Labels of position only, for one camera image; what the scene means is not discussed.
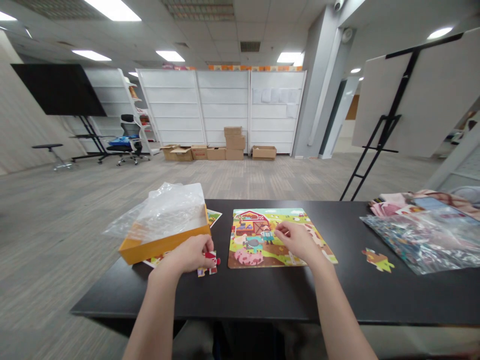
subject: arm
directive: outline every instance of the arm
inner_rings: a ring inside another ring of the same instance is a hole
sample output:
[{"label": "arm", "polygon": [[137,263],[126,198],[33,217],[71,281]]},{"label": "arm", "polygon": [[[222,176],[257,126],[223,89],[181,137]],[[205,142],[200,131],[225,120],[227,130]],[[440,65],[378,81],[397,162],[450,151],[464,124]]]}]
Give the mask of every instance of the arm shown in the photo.
[{"label": "arm", "polygon": [[360,329],[333,264],[324,256],[303,226],[284,221],[276,227],[275,235],[311,269],[328,358],[377,359]]},{"label": "arm", "polygon": [[172,358],[175,291],[180,276],[198,268],[213,268],[214,261],[202,254],[213,249],[210,235],[193,236],[170,252],[150,273],[124,360]]}]

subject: hand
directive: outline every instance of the hand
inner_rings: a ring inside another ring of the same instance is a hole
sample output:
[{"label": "hand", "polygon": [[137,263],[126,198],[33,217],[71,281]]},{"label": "hand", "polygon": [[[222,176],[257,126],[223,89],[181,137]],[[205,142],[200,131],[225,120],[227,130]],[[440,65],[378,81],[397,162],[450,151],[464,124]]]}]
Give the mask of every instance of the hand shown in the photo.
[{"label": "hand", "polygon": [[195,271],[198,268],[214,268],[216,266],[215,262],[204,256],[204,253],[213,250],[214,242],[210,235],[192,236],[178,245],[175,250],[169,252],[156,269],[171,268],[182,274]]},{"label": "hand", "polygon": [[324,258],[320,247],[301,225],[290,221],[282,221],[276,226],[275,235],[293,255],[309,265],[311,261],[318,257],[318,254]]}]

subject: forearm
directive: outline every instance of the forearm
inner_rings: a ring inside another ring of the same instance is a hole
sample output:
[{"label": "forearm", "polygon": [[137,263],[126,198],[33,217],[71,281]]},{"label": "forearm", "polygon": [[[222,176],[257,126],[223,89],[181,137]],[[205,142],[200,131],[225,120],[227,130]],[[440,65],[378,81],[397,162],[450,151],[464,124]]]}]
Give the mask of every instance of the forearm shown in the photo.
[{"label": "forearm", "polygon": [[328,358],[377,359],[360,329],[335,270],[329,268],[330,266],[331,264],[320,259],[310,265]]},{"label": "forearm", "polygon": [[181,271],[166,265],[161,263],[148,278],[124,360],[172,358],[175,291]]}]

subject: gray carpet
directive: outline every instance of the gray carpet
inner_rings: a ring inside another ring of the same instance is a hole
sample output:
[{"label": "gray carpet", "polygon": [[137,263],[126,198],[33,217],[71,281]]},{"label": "gray carpet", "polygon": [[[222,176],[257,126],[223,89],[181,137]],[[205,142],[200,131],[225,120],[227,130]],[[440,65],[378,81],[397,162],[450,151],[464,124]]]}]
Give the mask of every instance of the gray carpet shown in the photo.
[{"label": "gray carpet", "polygon": [[[0,357],[122,356],[126,338],[68,312],[119,257],[120,244],[100,233],[163,182],[200,182],[211,199],[338,200],[359,157],[171,162],[160,154],[138,166],[111,157],[0,177]],[[382,154],[357,200],[419,190],[439,164]]]}]

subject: black easel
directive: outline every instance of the black easel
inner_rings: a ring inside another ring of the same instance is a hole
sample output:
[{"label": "black easel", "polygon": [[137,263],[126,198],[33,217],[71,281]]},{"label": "black easel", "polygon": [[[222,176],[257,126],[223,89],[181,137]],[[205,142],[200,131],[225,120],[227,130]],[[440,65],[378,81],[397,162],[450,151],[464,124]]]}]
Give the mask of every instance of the black easel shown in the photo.
[{"label": "black easel", "polygon": [[[391,104],[390,111],[388,112],[388,115],[380,116],[380,119],[378,120],[378,122],[375,126],[375,129],[373,130],[373,132],[370,136],[370,139],[368,140],[368,143],[366,144],[366,146],[362,146],[362,148],[365,148],[365,150],[363,150],[363,153],[360,156],[360,160],[358,160],[358,163],[356,164],[355,170],[353,170],[353,173],[351,174],[350,180],[348,180],[348,183],[345,187],[345,190],[343,190],[343,194],[340,197],[340,201],[342,201],[344,199],[345,194],[347,193],[347,191],[350,187],[350,184],[352,183],[352,180],[354,179],[354,177],[357,177],[357,178],[360,178],[361,181],[360,181],[360,184],[358,184],[355,192],[353,193],[353,196],[351,197],[350,201],[353,201],[355,199],[355,197],[357,196],[358,192],[360,191],[360,188],[362,187],[365,179],[367,178],[368,174],[370,173],[370,170],[374,166],[375,162],[377,161],[377,159],[378,159],[378,157],[379,157],[379,155],[382,151],[391,152],[391,153],[398,153],[398,151],[387,150],[387,149],[384,149],[384,147],[385,147],[385,144],[387,143],[390,135],[392,134],[393,130],[395,129],[395,126],[397,126],[397,123],[399,122],[400,117],[402,116],[401,114],[397,115],[396,112],[397,112],[397,109],[399,108],[400,101],[402,100],[405,89],[407,88],[407,84],[409,83],[410,77],[412,76],[412,72],[414,71],[414,67],[415,67],[415,64],[417,63],[417,59],[419,58],[420,52],[423,49],[431,48],[431,47],[434,47],[434,46],[437,46],[437,45],[441,45],[441,44],[445,44],[445,43],[449,43],[449,42],[458,40],[462,37],[462,35],[463,35],[463,33],[460,33],[460,34],[457,34],[457,35],[454,35],[454,36],[446,37],[444,39],[440,39],[440,40],[437,40],[437,41],[432,41],[432,42],[426,43],[424,45],[411,47],[411,48],[408,48],[406,50],[394,52],[394,53],[388,54],[385,57],[385,59],[390,59],[390,58],[395,58],[397,56],[401,56],[401,55],[411,53],[410,60],[408,61],[408,65],[406,66],[406,70],[403,73],[403,76],[400,80],[400,85],[398,86],[398,89],[396,91],[395,98],[393,99],[393,103]],[[377,144],[376,147],[371,147],[372,142],[373,142],[375,136],[377,135],[377,132],[379,131],[380,126],[382,125],[382,123],[384,121],[385,121],[385,125],[383,126],[383,130],[381,131],[381,135],[380,135],[380,139],[378,140],[378,144]],[[357,171],[358,171],[360,165],[362,164],[362,161],[363,161],[363,159],[364,159],[364,157],[367,154],[369,149],[376,150],[376,154],[373,157],[370,165],[366,169],[365,174],[360,175],[360,174],[357,173]]]},{"label": "black easel", "polygon": [[105,150],[102,142],[100,141],[101,136],[97,135],[97,133],[95,132],[95,129],[92,126],[92,124],[90,123],[88,116],[79,116],[79,118],[80,118],[80,120],[81,120],[81,122],[82,122],[83,126],[85,127],[86,132],[88,134],[75,135],[75,136],[73,136],[73,138],[75,138],[75,139],[92,139],[93,143],[95,144],[96,148],[98,149],[98,152],[93,153],[93,154],[89,154],[89,155],[75,156],[75,157],[71,158],[71,161],[75,163],[77,159],[95,158],[95,157],[99,156],[100,158],[98,159],[98,163],[101,164],[103,159],[105,159],[106,157],[108,157],[112,154],[110,154],[109,152],[107,152]]}]

